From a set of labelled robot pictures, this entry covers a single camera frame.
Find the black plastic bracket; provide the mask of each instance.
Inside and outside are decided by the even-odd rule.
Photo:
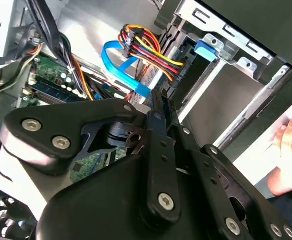
[[[60,175],[74,159],[93,153],[89,148],[100,129],[116,122],[132,123],[138,114],[121,99],[19,108],[5,117],[0,140],[20,160],[46,174]],[[41,129],[35,132],[24,129],[22,122],[27,119],[38,121]],[[67,138],[70,147],[56,148],[52,144],[56,136]],[[105,147],[109,152],[113,148]]]

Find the green circuit board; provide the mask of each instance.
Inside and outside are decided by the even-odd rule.
[[[38,56],[34,62],[34,67],[38,77],[50,81],[58,86],[60,86],[67,78],[70,78],[72,81],[72,76],[69,71],[48,57],[41,55]]]
[[[71,75],[65,68],[44,56],[38,56],[37,60],[34,61],[29,79],[34,78],[34,75],[41,77],[46,81],[50,81],[55,85],[60,85],[60,82],[64,82],[67,78],[71,78]],[[32,92],[29,87],[26,87],[20,95],[17,107],[28,108],[44,105],[47,105],[47,103],[43,99],[38,99],[37,95]],[[115,160],[124,156],[126,156],[126,148],[117,147]],[[73,162],[70,168],[71,181],[75,183],[101,170],[105,166],[106,158],[106,154],[94,154]]]
[[[102,169],[104,163],[104,154],[94,154],[82,160],[78,160],[74,162],[70,168],[70,180],[76,183]]]

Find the metal bracket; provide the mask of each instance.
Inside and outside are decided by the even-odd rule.
[[[262,58],[265,58],[269,64],[269,62],[271,62],[273,59],[273,57],[265,50],[254,44],[238,31],[234,30],[232,27],[230,27],[228,24],[226,24],[224,21],[219,19],[216,15],[205,9],[194,0],[181,1],[175,11],[175,14],[202,31],[215,32],[220,34],[222,37],[231,41],[243,51],[259,61]]]

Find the wire bundle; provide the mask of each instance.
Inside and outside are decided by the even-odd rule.
[[[13,87],[18,82],[22,74],[25,72],[27,66],[39,55],[41,49],[42,49],[42,45],[38,45],[35,48],[35,50],[30,52],[30,54],[32,54],[31,56],[26,56],[20,61],[19,66],[14,76],[8,82],[0,86],[0,93]]]
[[[42,36],[49,50],[58,59],[61,65],[72,74],[79,92],[85,93],[91,100],[94,97],[89,89],[80,65],[71,54],[71,45],[68,38],[58,31],[56,22],[46,4],[42,0],[25,0],[35,27]]]
[[[156,37],[148,29],[133,24],[127,24],[123,27],[118,35],[118,41],[124,49],[128,43],[129,33],[135,33],[129,55],[147,62],[163,72],[170,82],[174,81],[174,77],[178,74],[182,62],[173,61],[161,54],[161,48]]]

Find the silver screw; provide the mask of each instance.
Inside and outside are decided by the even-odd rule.
[[[225,220],[226,226],[229,229],[230,232],[232,232],[234,235],[239,236],[240,234],[240,228],[238,224],[231,218],[226,218]]]
[[[278,228],[276,225],[274,225],[274,224],[270,224],[270,228],[271,228],[271,230],[274,232],[274,234],[275,234],[276,236],[278,236],[278,237],[280,237],[280,238],[282,237],[282,234],[281,234],[279,228]]]
[[[290,230],[290,228],[288,228],[287,226],[284,225],[284,231],[286,232],[286,234],[292,238],[292,231]]]
[[[174,208],[174,201],[166,193],[159,194],[158,202],[159,202],[160,206],[163,207],[164,210],[171,211]]]
[[[41,124],[37,120],[34,119],[27,119],[22,122],[22,127],[30,132],[36,132],[41,129]]]
[[[70,141],[64,136],[56,136],[52,140],[52,144],[55,148],[65,150],[70,147]]]
[[[213,154],[217,154],[217,150],[214,147],[210,147],[210,151],[212,151]]]
[[[130,111],[130,112],[132,111],[132,110],[131,110],[131,107],[128,106],[128,105],[124,105],[124,109],[126,109],[127,111]]]
[[[161,120],[161,116],[158,113],[155,113],[154,116],[156,119]]]
[[[190,131],[186,129],[185,127],[182,130],[184,131],[185,134],[190,134]]]

